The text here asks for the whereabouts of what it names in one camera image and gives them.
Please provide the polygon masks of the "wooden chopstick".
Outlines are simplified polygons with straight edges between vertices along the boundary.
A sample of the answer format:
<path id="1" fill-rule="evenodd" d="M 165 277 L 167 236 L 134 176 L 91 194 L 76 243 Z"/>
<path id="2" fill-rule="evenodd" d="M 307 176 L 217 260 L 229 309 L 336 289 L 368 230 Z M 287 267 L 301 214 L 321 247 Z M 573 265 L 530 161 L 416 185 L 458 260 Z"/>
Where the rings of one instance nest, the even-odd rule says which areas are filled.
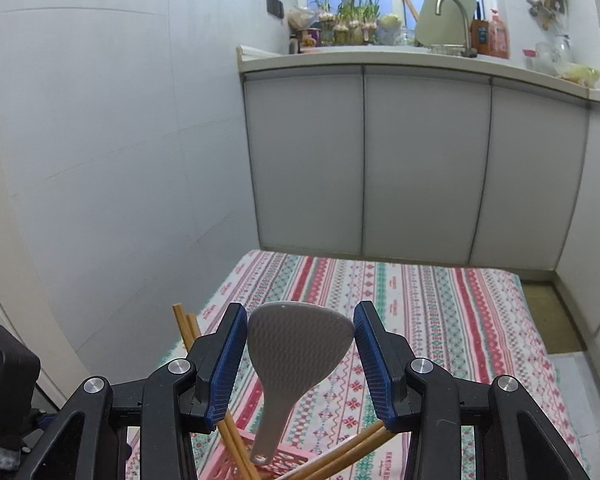
<path id="1" fill-rule="evenodd" d="M 348 467 L 352 466 L 366 455 L 375 452 L 378 448 L 392 440 L 395 436 L 396 434 L 393 434 L 391 431 L 385 428 L 380 428 L 370 437 L 364 439 L 361 443 L 351 448 L 350 451 L 339 455 L 336 460 L 323 466 L 318 471 L 315 471 L 306 478 L 308 480 L 329 479 L 334 474 L 338 474 L 338 472 L 343 471 L 343 469 L 347 469 Z"/>
<path id="2" fill-rule="evenodd" d="M 256 466 L 250 462 L 246 446 L 240 436 L 230 408 L 227 409 L 224 420 L 219 423 L 219 430 L 226 448 L 232 453 L 242 478 L 260 480 Z"/>
<path id="3" fill-rule="evenodd" d="M 186 314 L 181 304 L 174 304 L 172 310 L 188 351 L 187 359 L 196 370 L 192 400 L 184 404 L 186 413 L 200 417 L 204 428 L 220 430 L 225 449 L 243 479 L 259 479 L 228 408 L 246 343 L 246 309 L 232 302 L 216 332 L 206 336 L 201 335 L 195 315 Z"/>
<path id="4" fill-rule="evenodd" d="M 315 471 L 320 470 L 327 464 L 333 462 L 340 456 L 343 456 L 347 452 L 351 451 L 352 448 L 355 448 L 357 445 L 363 443 L 366 439 L 370 438 L 375 432 L 384 428 L 384 424 L 378 420 L 374 422 L 370 426 L 366 427 L 362 432 L 357 434 L 356 436 L 350 437 L 347 440 L 342 441 L 337 446 L 335 446 L 332 450 L 321 454 L 320 456 L 312 458 L 304 465 L 294 469 L 293 471 L 289 471 L 286 474 L 280 476 L 281 479 L 304 479 L 309 477 L 310 474 L 313 474 Z"/>

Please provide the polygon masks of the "white kitchen cabinets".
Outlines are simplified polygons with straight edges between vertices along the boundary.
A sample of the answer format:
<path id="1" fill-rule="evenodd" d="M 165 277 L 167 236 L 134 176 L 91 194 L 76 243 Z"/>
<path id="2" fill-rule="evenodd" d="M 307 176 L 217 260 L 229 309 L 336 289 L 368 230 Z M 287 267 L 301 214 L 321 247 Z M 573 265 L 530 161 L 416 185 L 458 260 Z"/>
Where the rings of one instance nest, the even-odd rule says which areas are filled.
<path id="1" fill-rule="evenodd" d="M 419 50 L 241 47 L 264 246 L 555 274 L 600 337 L 600 89 Z"/>

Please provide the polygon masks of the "patterned striped tablecloth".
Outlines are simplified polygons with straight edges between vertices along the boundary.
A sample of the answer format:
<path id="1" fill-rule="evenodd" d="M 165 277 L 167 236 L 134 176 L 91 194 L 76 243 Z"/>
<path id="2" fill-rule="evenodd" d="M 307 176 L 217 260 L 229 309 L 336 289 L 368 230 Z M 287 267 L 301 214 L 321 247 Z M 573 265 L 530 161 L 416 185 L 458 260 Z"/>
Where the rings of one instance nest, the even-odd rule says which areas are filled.
<path id="1" fill-rule="evenodd" d="M 247 252 L 198 314 L 214 332 L 243 304 L 274 359 L 313 363 L 334 334 L 302 330 L 310 304 L 354 336 L 282 418 L 263 479 L 583 479 L 586 470 L 519 278 L 494 269 Z"/>

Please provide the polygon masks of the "potted green plants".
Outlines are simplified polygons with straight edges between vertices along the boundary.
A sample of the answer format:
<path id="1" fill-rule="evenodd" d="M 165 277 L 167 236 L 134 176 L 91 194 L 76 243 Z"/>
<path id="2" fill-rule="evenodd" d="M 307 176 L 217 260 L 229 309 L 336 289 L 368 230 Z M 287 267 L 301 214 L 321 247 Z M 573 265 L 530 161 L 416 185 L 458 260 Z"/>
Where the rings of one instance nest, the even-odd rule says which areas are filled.
<path id="1" fill-rule="evenodd" d="M 348 0 L 334 8 L 330 0 L 313 0 L 321 47 L 407 45 L 407 31 L 395 13 L 381 13 L 380 0 Z"/>

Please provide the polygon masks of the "green cutting board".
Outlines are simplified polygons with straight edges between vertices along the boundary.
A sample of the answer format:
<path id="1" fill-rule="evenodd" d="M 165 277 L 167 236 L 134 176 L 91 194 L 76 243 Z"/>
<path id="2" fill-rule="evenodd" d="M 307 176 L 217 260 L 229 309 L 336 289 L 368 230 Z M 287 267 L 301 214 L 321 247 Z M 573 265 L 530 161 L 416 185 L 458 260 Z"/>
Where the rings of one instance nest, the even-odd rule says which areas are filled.
<path id="1" fill-rule="evenodd" d="M 477 0 L 424 0 L 415 26 L 415 39 L 425 47 L 465 41 L 464 14 L 471 23 Z"/>

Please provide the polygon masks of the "pink soap bottle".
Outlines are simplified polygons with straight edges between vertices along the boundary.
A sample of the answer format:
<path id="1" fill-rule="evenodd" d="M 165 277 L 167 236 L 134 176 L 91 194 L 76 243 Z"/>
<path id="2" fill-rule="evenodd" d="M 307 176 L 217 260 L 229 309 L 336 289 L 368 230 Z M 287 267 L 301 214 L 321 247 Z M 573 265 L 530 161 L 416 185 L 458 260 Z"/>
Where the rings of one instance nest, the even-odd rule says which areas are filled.
<path id="1" fill-rule="evenodd" d="M 508 28 L 501 20 L 498 10 L 491 10 L 488 23 L 489 54 L 494 58 L 509 58 Z"/>

